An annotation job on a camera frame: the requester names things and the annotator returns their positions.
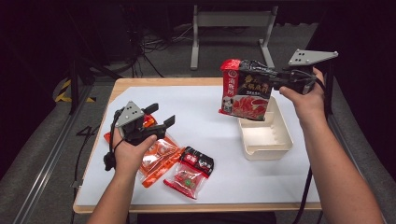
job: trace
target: table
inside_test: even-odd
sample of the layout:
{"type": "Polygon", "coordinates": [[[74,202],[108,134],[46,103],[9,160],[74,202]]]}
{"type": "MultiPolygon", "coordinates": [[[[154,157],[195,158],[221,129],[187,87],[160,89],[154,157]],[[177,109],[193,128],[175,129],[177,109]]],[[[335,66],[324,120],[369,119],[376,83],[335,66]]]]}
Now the table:
{"type": "MultiPolygon", "coordinates": [[[[168,107],[172,103],[167,99],[167,96],[180,94],[177,93],[177,91],[169,91],[167,93],[163,90],[170,90],[168,88],[183,91],[186,89],[206,89],[206,91],[201,94],[193,95],[193,99],[195,99],[195,101],[191,101],[194,102],[194,104],[182,107],[186,107],[188,114],[191,114],[194,117],[194,113],[196,111],[193,108],[194,105],[202,104],[202,102],[200,103],[199,101],[203,101],[204,104],[206,104],[205,102],[211,101],[210,99],[214,99],[213,102],[208,103],[207,108],[210,108],[210,111],[215,111],[213,111],[213,113],[206,113],[207,111],[203,110],[203,113],[206,114],[203,116],[215,118],[210,120],[210,123],[216,123],[216,125],[222,125],[233,129],[237,127],[235,124],[236,118],[217,113],[217,109],[220,107],[221,95],[214,95],[213,92],[221,94],[222,87],[220,85],[222,85],[222,78],[218,77],[119,79],[110,95],[109,105],[104,115],[104,119],[102,120],[100,133],[96,137],[92,154],[84,174],[83,185],[81,186],[74,203],[74,210],[80,214],[91,213],[112,177],[113,170],[106,172],[105,166],[102,162],[102,158],[105,155],[106,150],[108,150],[108,147],[105,145],[104,148],[101,148],[101,145],[105,141],[103,139],[103,133],[107,132],[109,122],[111,123],[110,119],[113,116],[113,110],[115,111],[118,109],[112,107],[114,107],[114,104],[119,104],[120,101],[125,101],[125,99],[122,98],[125,98],[125,92],[134,92],[134,97],[136,98],[134,98],[132,94],[128,94],[127,98],[134,98],[133,100],[136,104],[142,107],[155,103],[148,102],[148,99],[155,98],[156,100],[159,100],[160,102],[157,103],[160,105],[160,110],[155,112],[153,116],[160,123],[172,115],[169,113],[175,113],[176,124],[167,132],[175,137],[178,143],[186,146],[186,142],[192,143],[194,141],[194,136],[202,137],[205,136],[205,133],[198,132],[195,133],[194,136],[192,136],[192,134],[186,134],[193,132],[187,131],[189,126],[186,125],[186,122],[183,122],[183,120],[185,120],[186,113],[178,111],[179,109],[175,110],[174,106],[176,105],[172,105],[172,108],[168,107]],[[152,95],[147,98],[143,96],[137,97],[139,92],[144,92],[146,88],[152,88],[150,91],[152,92],[152,95]]],[[[170,170],[162,179],[157,181],[148,189],[144,189],[139,180],[136,179],[130,212],[165,213],[297,210],[300,207],[299,201],[303,194],[309,161],[304,149],[302,131],[299,128],[299,122],[295,115],[292,103],[281,96],[277,91],[273,91],[273,96],[276,98],[285,122],[290,129],[290,135],[294,144],[293,148],[281,160],[248,161],[244,158],[242,149],[238,150],[238,147],[242,145],[240,133],[237,130],[225,131],[226,135],[219,135],[219,132],[216,132],[215,130],[215,133],[211,135],[215,139],[210,139],[210,137],[208,137],[207,139],[201,139],[202,141],[199,142],[195,141],[192,145],[192,147],[197,150],[212,156],[215,160],[215,170],[212,176],[210,176],[210,178],[205,182],[204,187],[198,194],[197,200],[189,199],[161,183],[164,178],[172,175],[172,170],[170,170]],[[220,146],[217,146],[216,150],[207,151],[210,147],[205,145],[205,143],[210,143],[211,141],[217,141],[221,144],[220,146]],[[221,145],[223,144],[229,145],[226,146],[227,148],[222,148],[221,145]],[[228,156],[224,158],[219,157],[218,153],[225,149],[230,150],[228,156]],[[229,163],[232,161],[237,161],[238,166],[230,166],[229,163]]],[[[197,118],[197,120],[199,123],[207,122],[205,120],[199,120],[199,118],[197,118]]],[[[192,130],[199,131],[200,128],[202,127],[194,126],[192,127],[192,130]]],[[[311,183],[305,209],[321,209],[314,181],[311,183]]]]}

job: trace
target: snack package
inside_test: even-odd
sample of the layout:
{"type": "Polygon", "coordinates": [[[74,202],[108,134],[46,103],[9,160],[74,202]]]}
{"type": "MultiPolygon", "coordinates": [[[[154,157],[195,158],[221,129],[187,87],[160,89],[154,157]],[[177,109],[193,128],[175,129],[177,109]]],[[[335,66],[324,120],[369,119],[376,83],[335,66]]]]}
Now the snack package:
{"type": "Polygon", "coordinates": [[[186,147],[173,177],[165,179],[163,183],[189,198],[197,199],[198,192],[212,174],[214,167],[212,158],[192,147],[186,147]]]}
{"type": "MultiPolygon", "coordinates": [[[[145,115],[143,125],[150,127],[157,124],[151,115],[145,115]]],[[[110,142],[110,133],[105,133],[104,138],[110,142]]],[[[164,139],[157,140],[145,153],[139,173],[142,175],[140,181],[145,188],[149,188],[163,174],[165,174],[181,156],[184,148],[178,147],[169,134],[164,139]]]]}
{"type": "Polygon", "coordinates": [[[248,60],[229,59],[221,65],[223,94],[219,112],[238,118],[264,120],[273,88],[272,70],[248,60]]]}

